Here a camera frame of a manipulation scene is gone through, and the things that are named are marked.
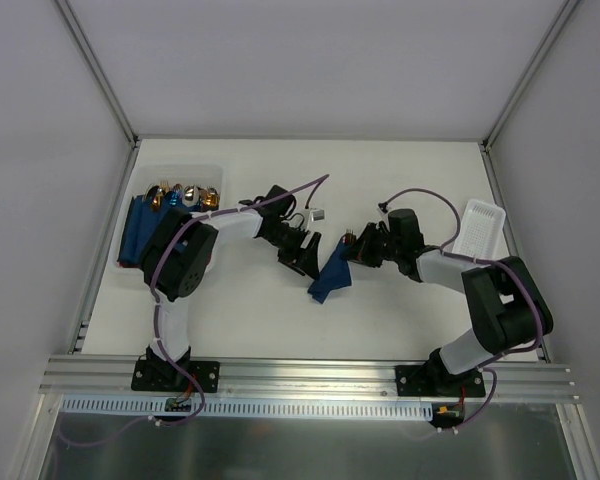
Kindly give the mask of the gold fork green handle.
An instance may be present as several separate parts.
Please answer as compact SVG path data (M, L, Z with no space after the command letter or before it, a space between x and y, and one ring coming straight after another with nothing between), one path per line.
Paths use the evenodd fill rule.
M352 245L356 241L356 235L352 231L347 230L342 237L342 241L344 245Z

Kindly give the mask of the dark blue paper napkin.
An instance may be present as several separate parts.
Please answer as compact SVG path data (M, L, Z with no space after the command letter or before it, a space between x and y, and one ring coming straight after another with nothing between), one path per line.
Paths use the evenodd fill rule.
M310 285L308 294L319 304L323 304L331 292L352 285L350 267L343 257L347 250L348 246L341 240L320 271L318 279Z

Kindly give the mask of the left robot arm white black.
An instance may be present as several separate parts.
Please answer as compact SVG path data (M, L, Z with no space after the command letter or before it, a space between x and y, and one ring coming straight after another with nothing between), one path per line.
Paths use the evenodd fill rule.
M309 229L313 211L295 221L295 196L273 186L264 197L242 200L229 209L198 213L174 207L154 231L141 255L140 269L154 299L153 339L146 357L159 361L154 378L168 390L188 381L188 297L199 287L220 245L263 239L277 249L277 261L316 280L321 234Z

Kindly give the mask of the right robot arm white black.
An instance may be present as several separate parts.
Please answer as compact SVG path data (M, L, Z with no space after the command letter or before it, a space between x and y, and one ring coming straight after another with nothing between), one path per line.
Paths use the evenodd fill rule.
M403 397L477 398L484 393L480 369L537 346L553 330L552 314L521 258L474 259L428 245L411 209L391 211L386 220L367 224L343 257L370 268L393 262L412 281L465 297L470 328L434 350L423 365L396 367L396 389Z

